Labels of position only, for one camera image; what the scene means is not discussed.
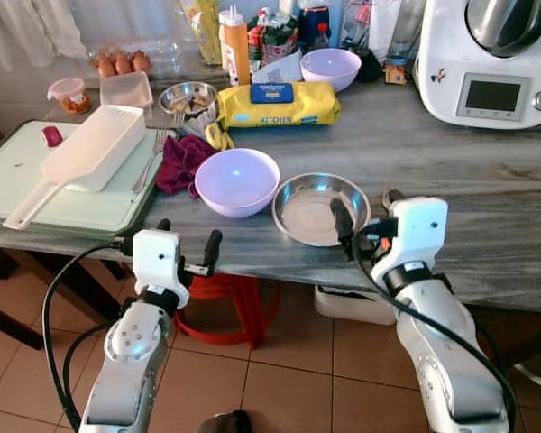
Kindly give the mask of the silver fork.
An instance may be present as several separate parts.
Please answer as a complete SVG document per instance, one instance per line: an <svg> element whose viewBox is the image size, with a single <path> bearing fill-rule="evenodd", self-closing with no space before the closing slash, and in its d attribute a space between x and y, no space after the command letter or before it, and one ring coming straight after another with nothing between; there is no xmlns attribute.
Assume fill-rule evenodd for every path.
<svg viewBox="0 0 541 433"><path fill-rule="evenodd" d="M393 199L391 199L392 190L397 190L397 181L394 178L388 178L385 182L383 182L381 204L383 209L386 209L389 211L389 213L391 210L391 202L393 202Z"/></svg>
<svg viewBox="0 0 541 433"><path fill-rule="evenodd" d="M155 139L152 141L150 159L147 160L146 164L143 165L143 171L140 173L138 179L134 182L134 185L131 188L131 193L137 194L139 191L143 190L143 186L146 185L146 182L150 177L151 166L154 164L156 158L159 157L160 153L163 152L164 144L166 144L168 137L168 129L160 129L158 132L156 132Z"/></svg>

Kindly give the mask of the steel plate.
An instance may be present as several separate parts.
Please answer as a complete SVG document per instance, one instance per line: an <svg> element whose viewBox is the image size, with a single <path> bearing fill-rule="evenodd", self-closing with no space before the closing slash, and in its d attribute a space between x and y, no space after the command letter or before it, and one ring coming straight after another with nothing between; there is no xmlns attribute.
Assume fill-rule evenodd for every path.
<svg viewBox="0 0 541 433"><path fill-rule="evenodd" d="M271 214L276 226L295 242L308 246L337 246L332 199L341 199L353 221L362 228L372 217L368 195L348 179L331 173L299 174L275 190Z"/></svg>

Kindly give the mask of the maroon cloth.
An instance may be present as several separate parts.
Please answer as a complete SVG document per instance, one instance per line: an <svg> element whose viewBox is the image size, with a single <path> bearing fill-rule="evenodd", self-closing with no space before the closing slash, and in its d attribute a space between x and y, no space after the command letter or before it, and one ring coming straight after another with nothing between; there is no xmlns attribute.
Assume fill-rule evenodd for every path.
<svg viewBox="0 0 541 433"><path fill-rule="evenodd" d="M181 136L179 140L168 137L156 174L158 190L172 197L187 189L192 198L199 198L199 191L195 186L197 169L202 162L216 153L216 148L197 135L188 134Z"/></svg>

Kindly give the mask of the white plastic storage bin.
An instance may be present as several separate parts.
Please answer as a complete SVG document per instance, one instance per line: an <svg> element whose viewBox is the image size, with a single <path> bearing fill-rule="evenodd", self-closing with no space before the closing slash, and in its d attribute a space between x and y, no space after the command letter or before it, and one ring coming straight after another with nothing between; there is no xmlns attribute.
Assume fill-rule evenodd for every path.
<svg viewBox="0 0 541 433"><path fill-rule="evenodd" d="M368 290L350 290L336 286L315 287L316 312L330 318L393 326L397 313L389 302Z"/></svg>

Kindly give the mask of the large purple bowl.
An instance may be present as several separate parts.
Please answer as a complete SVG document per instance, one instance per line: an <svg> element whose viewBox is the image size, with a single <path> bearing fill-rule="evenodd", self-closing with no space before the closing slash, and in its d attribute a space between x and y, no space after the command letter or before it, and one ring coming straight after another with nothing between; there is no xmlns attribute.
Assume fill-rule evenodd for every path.
<svg viewBox="0 0 541 433"><path fill-rule="evenodd" d="M265 152L236 148L202 162L197 168L195 190L214 213L246 218L270 204L280 178L279 165Z"/></svg>

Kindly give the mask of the white plastic scoop container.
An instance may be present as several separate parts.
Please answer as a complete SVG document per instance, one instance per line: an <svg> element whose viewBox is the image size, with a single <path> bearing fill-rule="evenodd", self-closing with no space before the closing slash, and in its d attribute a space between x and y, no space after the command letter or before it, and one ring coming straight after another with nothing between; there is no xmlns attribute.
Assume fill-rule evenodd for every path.
<svg viewBox="0 0 541 433"><path fill-rule="evenodd" d="M88 193L104 189L137 148L144 131L142 108L101 105L44 158L42 178L3 226L23 230L62 189Z"/></svg>

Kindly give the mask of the small spice jar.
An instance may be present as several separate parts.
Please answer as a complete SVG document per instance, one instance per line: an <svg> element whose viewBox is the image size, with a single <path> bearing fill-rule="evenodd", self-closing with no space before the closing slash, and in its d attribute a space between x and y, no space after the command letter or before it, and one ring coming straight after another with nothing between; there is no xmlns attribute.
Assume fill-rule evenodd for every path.
<svg viewBox="0 0 541 433"><path fill-rule="evenodd" d="M383 79L385 79L385 83L406 86L409 78L407 63L407 59L387 58L385 65L383 65Z"/></svg>

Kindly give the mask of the small steel bowl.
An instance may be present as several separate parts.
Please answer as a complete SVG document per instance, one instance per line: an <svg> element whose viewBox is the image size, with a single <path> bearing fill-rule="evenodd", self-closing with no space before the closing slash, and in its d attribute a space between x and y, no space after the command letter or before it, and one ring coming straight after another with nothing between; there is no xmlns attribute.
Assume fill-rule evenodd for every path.
<svg viewBox="0 0 541 433"><path fill-rule="evenodd" d="M164 90L158 99L164 112L186 116L200 115L216 104L218 91L213 84L188 81L173 84Z"/></svg>

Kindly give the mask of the yellow kitchen wipes pack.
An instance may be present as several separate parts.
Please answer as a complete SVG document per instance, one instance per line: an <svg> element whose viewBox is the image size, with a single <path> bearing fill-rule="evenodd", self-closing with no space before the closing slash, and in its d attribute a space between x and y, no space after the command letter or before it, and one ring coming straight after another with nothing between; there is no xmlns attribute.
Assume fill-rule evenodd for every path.
<svg viewBox="0 0 541 433"><path fill-rule="evenodd" d="M254 83L218 91L221 127L335 124L342 111L332 83Z"/></svg>

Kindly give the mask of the black round object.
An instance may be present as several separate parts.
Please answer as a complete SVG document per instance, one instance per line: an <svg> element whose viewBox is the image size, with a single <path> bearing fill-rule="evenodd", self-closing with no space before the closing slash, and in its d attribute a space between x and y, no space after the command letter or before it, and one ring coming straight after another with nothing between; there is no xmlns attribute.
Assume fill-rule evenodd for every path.
<svg viewBox="0 0 541 433"><path fill-rule="evenodd" d="M357 57L360 58L361 61L360 70L358 70L356 73L357 81L373 82L378 81L379 78L382 78L382 63L378 61L370 47L357 47L357 49L354 50L354 53L356 53Z"/></svg>

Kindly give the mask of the clear plastic lidded container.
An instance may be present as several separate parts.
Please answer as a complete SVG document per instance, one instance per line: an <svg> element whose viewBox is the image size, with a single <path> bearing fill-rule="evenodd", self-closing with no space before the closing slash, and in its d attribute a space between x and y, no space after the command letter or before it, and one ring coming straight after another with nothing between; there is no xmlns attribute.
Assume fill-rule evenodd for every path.
<svg viewBox="0 0 541 433"><path fill-rule="evenodd" d="M152 104L150 75L146 71L131 71L101 78L100 102L103 105L126 105L148 110Z"/></svg>

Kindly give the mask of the small purple bowl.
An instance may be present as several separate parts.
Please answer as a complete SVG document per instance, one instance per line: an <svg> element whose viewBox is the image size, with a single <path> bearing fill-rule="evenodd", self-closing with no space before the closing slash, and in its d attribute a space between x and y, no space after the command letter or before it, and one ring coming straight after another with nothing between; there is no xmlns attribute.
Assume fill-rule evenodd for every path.
<svg viewBox="0 0 541 433"><path fill-rule="evenodd" d="M361 66L362 61L356 53L336 47L312 50L300 59L304 81L331 83L335 92L348 88Z"/></svg>

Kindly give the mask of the small red object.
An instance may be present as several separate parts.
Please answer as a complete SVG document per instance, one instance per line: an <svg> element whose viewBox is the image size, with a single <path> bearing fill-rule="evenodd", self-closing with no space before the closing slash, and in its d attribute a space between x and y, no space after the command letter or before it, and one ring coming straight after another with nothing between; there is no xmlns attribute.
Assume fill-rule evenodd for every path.
<svg viewBox="0 0 541 433"><path fill-rule="evenodd" d="M45 126L41 129L42 140L49 148L60 147L64 141L60 129L57 126Z"/></svg>

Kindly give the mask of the white food processor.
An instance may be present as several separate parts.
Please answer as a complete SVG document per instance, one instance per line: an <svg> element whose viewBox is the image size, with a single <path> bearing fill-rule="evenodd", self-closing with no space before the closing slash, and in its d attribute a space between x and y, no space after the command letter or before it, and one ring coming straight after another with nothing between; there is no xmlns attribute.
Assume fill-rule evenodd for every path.
<svg viewBox="0 0 541 433"><path fill-rule="evenodd" d="M415 80L456 126L541 126L541 0L427 0Z"/></svg>

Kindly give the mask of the pale green cutting board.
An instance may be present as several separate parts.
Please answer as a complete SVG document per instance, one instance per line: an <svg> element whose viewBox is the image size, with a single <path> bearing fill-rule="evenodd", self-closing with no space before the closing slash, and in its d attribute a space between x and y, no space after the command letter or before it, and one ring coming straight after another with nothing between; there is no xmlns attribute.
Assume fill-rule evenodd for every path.
<svg viewBox="0 0 541 433"><path fill-rule="evenodd" d="M42 140L41 129L45 126L57 126L64 136L79 127L60 121L26 121L0 141L0 228L42 178L41 162L52 152ZM133 194L131 188L150 159L152 141L158 131L167 129L147 129L137 148L104 189L97 193L62 189L24 231L27 234L109 240L142 226L155 197L155 176L160 158L152 164L143 190Z"/></svg>

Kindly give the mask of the dark robot foot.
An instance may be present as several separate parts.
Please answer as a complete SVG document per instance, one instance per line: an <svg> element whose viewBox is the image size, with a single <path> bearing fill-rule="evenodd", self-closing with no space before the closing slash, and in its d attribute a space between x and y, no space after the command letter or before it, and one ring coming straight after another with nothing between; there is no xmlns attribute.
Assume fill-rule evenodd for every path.
<svg viewBox="0 0 541 433"><path fill-rule="evenodd" d="M195 433L252 433L252 422L245 410L234 410L202 422Z"/></svg>

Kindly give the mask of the small pink lidded tub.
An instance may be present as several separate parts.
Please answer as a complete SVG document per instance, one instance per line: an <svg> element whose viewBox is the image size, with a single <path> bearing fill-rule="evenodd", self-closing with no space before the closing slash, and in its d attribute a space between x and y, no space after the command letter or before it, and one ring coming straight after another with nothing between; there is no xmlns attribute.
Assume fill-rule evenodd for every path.
<svg viewBox="0 0 541 433"><path fill-rule="evenodd" d="M86 113L92 106L82 78L62 78L60 81L53 82L48 87L47 98L56 100L61 110L70 115Z"/></svg>

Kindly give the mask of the white paper packet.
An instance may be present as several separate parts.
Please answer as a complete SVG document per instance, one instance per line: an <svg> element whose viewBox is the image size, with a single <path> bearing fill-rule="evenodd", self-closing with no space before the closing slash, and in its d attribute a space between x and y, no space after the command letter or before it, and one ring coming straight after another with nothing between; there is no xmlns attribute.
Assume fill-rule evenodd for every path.
<svg viewBox="0 0 541 433"><path fill-rule="evenodd" d="M279 60L265 63L252 74L252 83L284 83L303 81L302 51L296 51Z"/></svg>

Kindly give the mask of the clear plastic egg carton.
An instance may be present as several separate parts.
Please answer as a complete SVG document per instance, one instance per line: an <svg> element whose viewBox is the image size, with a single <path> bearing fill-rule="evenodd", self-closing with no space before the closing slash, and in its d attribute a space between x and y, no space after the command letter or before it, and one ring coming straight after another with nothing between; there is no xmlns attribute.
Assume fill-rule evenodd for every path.
<svg viewBox="0 0 541 433"><path fill-rule="evenodd" d="M174 41L155 40L155 38L98 42L87 53L87 65L98 75L96 61L100 55L105 55L115 61L115 55L123 53L127 58L131 58L134 51L142 51L150 58L152 71L148 74L152 78L175 78L181 73L180 46Z"/></svg>

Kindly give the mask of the orange sauce bottle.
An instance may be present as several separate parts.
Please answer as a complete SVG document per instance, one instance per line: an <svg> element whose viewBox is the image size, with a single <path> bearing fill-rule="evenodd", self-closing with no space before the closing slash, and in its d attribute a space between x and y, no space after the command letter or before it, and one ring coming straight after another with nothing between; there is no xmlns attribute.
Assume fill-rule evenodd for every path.
<svg viewBox="0 0 541 433"><path fill-rule="evenodd" d="M230 86L246 86L251 83L247 23L234 5L218 13L218 30L224 70Z"/></svg>

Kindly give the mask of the dark blue jar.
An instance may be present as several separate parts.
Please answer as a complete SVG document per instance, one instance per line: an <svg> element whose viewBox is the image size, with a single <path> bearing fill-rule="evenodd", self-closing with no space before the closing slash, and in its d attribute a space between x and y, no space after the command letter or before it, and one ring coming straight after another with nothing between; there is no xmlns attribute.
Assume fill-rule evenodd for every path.
<svg viewBox="0 0 541 433"><path fill-rule="evenodd" d="M334 0L298 0L298 42L304 52L331 45L331 7Z"/></svg>

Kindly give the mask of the green and white bag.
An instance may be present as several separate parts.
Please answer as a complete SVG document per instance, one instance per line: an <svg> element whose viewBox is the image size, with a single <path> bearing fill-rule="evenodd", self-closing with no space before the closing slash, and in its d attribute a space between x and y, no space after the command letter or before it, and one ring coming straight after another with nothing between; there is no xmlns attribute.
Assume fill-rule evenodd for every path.
<svg viewBox="0 0 541 433"><path fill-rule="evenodd" d="M262 8L247 25L247 50L251 69L257 71L296 52L297 18Z"/></svg>

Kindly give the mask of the yellow food packet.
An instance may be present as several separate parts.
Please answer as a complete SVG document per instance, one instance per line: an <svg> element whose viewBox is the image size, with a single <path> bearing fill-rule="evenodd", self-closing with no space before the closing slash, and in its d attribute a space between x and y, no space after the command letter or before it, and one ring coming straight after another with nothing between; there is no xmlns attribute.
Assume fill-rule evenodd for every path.
<svg viewBox="0 0 541 433"><path fill-rule="evenodd" d="M220 66L217 0L179 0L179 5L195 36L202 62L208 66Z"/></svg>

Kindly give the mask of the white curtain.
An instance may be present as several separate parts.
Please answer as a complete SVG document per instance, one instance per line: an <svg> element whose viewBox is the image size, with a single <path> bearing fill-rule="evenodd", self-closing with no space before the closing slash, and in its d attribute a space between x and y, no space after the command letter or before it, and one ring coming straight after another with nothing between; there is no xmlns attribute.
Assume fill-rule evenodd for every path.
<svg viewBox="0 0 541 433"><path fill-rule="evenodd" d="M71 0L0 0L0 65L14 69L19 55L40 69L58 55L85 60Z"/></svg>

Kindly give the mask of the yellow handled scissors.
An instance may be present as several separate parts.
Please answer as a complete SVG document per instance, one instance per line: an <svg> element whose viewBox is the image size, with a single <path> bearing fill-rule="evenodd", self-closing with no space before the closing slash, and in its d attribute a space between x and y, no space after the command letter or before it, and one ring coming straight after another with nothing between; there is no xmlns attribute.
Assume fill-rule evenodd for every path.
<svg viewBox="0 0 541 433"><path fill-rule="evenodd" d="M208 124L204 129L208 144L217 150L230 150L234 148L234 141L224 128L218 123Z"/></svg>

